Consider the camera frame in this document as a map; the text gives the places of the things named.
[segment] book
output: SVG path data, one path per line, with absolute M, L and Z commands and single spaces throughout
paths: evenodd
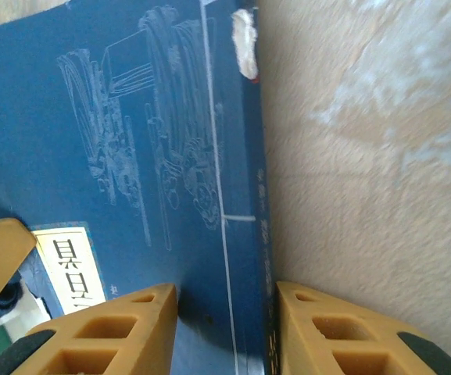
M 38 240 L 20 274 L 52 317 L 175 283 L 175 374 L 278 373 L 242 8 L 72 0 L 0 26 L 0 218 Z

